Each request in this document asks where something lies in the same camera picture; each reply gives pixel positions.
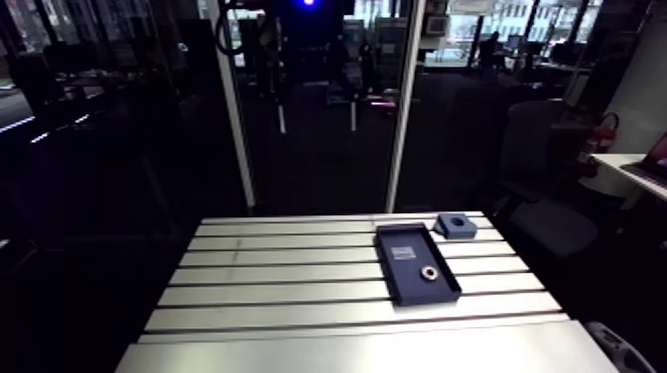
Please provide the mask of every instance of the nut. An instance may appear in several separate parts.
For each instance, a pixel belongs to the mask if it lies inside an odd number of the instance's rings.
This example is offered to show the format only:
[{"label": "nut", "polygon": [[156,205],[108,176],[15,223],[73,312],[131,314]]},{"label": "nut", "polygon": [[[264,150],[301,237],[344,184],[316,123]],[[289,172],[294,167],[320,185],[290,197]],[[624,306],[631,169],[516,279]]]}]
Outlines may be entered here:
[{"label": "nut", "polygon": [[436,281],[438,278],[438,270],[432,266],[424,266],[422,267],[422,277],[426,281]]}]

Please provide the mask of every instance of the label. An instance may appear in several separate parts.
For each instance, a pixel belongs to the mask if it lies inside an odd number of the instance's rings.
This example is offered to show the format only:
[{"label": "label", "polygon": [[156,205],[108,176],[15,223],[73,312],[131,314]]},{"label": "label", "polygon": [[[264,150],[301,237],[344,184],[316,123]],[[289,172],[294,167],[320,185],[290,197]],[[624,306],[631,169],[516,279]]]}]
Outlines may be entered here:
[{"label": "label", "polygon": [[417,258],[417,255],[415,255],[415,250],[412,248],[412,246],[392,247],[391,255],[394,256],[394,260],[412,260]]}]

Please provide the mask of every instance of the monitor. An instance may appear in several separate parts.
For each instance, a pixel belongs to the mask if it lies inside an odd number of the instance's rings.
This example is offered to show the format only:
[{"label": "monitor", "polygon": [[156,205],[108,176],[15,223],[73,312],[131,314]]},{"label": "monitor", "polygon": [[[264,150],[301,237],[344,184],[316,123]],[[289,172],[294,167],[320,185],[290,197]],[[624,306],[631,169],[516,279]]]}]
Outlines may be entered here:
[{"label": "monitor", "polygon": [[542,53],[543,49],[544,49],[544,43],[529,42],[526,48],[526,52],[533,56],[539,56]]},{"label": "monitor", "polygon": [[641,166],[654,171],[661,177],[667,176],[667,134],[665,134],[648,152]]},{"label": "monitor", "polygon": [[518,50],[521,45],[521,35],[510,35],[507,37],[507,43],[505,43],[505,48],[509,50]]}]

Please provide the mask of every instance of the blue tray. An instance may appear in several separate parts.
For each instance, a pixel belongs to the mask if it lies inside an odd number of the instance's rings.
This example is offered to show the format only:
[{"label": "blue tray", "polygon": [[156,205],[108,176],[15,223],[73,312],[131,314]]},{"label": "blue tray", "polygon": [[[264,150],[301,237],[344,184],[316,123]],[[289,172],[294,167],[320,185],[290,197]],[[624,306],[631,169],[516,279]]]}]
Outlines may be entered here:
[{"label": "blue tray", "polygon": [[375,246],[395,305],[453,302],[461,296],[461,286],[424,224],[380,226]]}]

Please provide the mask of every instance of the white pillar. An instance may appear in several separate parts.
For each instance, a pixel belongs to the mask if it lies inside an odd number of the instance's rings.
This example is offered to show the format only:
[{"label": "white pillar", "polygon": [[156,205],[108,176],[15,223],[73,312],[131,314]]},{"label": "white pillar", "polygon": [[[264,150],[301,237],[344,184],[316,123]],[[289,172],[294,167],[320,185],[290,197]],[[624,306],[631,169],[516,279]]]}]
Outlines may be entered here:
[{"label": "white pillar", "polygon": [[[620,127],[610,153],[647,153],[667,132],[667,24],[646,25],[641,42],[623,76],[607,112],[620,117]],[[605,166],[582,185],[605,194],[628,196],[633,184]]]}]

